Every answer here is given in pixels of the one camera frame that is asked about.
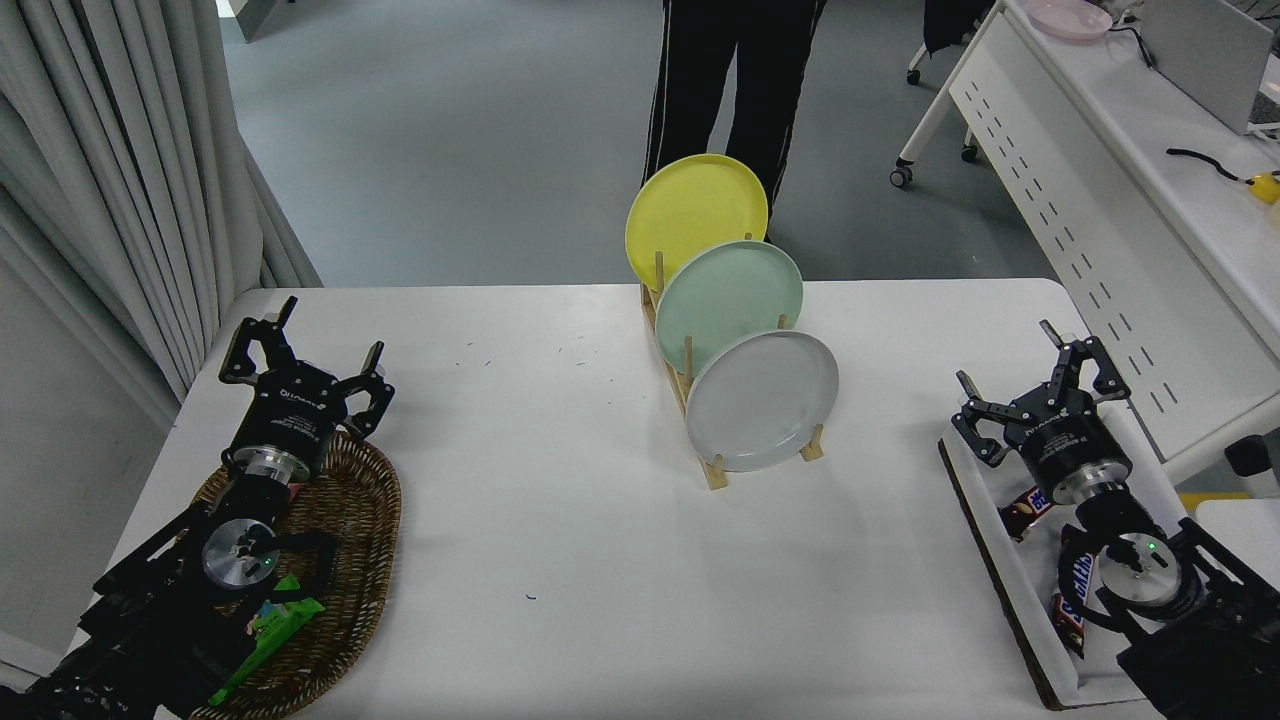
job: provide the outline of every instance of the green snack wrapper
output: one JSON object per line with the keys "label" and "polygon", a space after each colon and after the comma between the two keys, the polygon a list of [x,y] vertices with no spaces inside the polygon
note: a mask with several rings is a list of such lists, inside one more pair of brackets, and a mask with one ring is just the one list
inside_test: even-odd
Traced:
{"label": "green snack wrapper", "polygon": [[[275,589],[296,591],[301,587],[296,577],[287,575],[276,583]],[[298,628],[306,625],[312,615],[323,610],[324,606],[310,597],[293,602],[264,602],[262,609],[257,612],[257,618],[248,626],[248,632],[257,639],[257,650],[227,680],[223,689],[209,698],[209,705],[215,707],[221,705],[250,673],[257,670],[269,657],[275,655],[275,651],[293,637],[293,633],[298,632]]]}

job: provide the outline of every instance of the mint green plate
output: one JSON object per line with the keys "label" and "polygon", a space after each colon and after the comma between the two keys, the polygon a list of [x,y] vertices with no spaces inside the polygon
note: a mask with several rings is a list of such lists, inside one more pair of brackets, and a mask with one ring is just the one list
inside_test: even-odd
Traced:
{"label": "mint green plate", "polygon": [[671,278],[658,300],[654,333],[672,368],[685,370],[685,337],[694,338],[694,377],[739,338],[795,325],[804,299],[800,269],[772,245],[737,240],[709,247]]}

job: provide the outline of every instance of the robotic arm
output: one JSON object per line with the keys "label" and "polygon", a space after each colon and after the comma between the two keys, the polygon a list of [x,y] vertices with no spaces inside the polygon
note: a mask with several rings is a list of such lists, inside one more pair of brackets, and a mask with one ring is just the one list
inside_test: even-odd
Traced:
{"label": "robotic arm", "polygon": [[[319,473],[340,424],[357,437],[372,433],[394,388],[383,380],[370,348],[364,368],[339,380],[294,357],[276,316],[246,318],[236,329],[219,379],[255,389],[223,465],[230,484],[216,503],[197,502],[111,568],[93,592],[101,598],[81,616],[90,639],[24,694],[0,688],[0,716],[38,720],[150,719],[159,706],[187,717],[236,673],[255,648],[244,626],[266,600],[321,596],[335,539],[311,530],[276,534],[289,484]],[[261,345],[266,368],[250,357]],[[347,401],[369,395],[351,413]],[[280,552],[316,551],[311,587],[273,592]],[[224,615],[219,606],[234,603]]]}
{"label": "robotic arm", "polygon": [[[960,372],[968,400],[952,425],[987,465],[1012,448],[1044,497],[1075,506],[1084,532],[1062,550],[1059,591],[1080,597],[1073,568],[1097,555],[1106,612],[1075,611],[1125,635],[1130,647],[1116,660],[1156,710],[1175,720],[1280,716],[1280,593],[1189,518],[1172,537],[1151,519],[1125,483],[1133,462],[1097,416],[1098,402],[1129,397],[1102,341],[1041,327],[1059,350],[1052,378],[998,405]],[[1097,398],[1079,389],[1087,360],[1098,365]],[[1002,425],[1005,445],[982,437],[980,420]],[[1229,448],[1233,466],[1261,471],[1267,443],[1247,441]],[[1160,626],[1148,632],[1137,618]]]}

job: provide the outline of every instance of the candy bar wrapper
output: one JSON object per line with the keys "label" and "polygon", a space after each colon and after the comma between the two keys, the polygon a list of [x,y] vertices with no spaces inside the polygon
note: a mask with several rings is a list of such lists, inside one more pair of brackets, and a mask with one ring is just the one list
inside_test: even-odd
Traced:
{"label": "candy bar wrapper", "polygon": [[1000,509],[1000,520],[1005,524],[1005,532],[1014,542],[1023,542],[1027,530],[1036,524],[1053,507],[1053,502],[1044,497],[1038,487],[1018,496],[1018,500]]}
{"label": "candy bar wrapper", "polygon": [[[1062,547],[1065,548],[1071,538],[1083,533],[1084,530],[1075,525],[1062,525]],[[1097,556],[1092,552],[1076,557],[1071,565],[1071,589],[1076,597],[1068,600],[1062,597],[1062,593],[1055,592],[1053,597],[1050,598],[1050,621],[1053,624],[1053,630],[1066,650],[1082,660],[1084,659],[1084,618],[1073,607],[1073,603],[1079,602],[1083,606],[1087,602],[1096,565]]]}
{"label": "candy bar wrapper", "polygon": [[[301,587],[296,577],[285,575],[276,583],[275,589],[296,591]],[[247,628],[248,634],[253,635],[257,648],[244,660],[239,670],[227,680],[223,689],[209,698],[209,705],[214,707],[221,705],[253,670],[257,670],[259,666],[266,662],[311,616],[321,611],[324,611],[324,606],[310,597],[279,603],[264,602]]]}

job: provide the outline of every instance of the black pants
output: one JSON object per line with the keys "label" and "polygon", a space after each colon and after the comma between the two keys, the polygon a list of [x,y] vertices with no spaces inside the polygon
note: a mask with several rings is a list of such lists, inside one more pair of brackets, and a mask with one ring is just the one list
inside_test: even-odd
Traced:
{"label": "black pants", "polygon": [[737,51],[737,97],[724,154],[760,178],[769,210],[782,183],[813,33],[827,0],[663,0],[662,63],[645,179],[707,152]]}

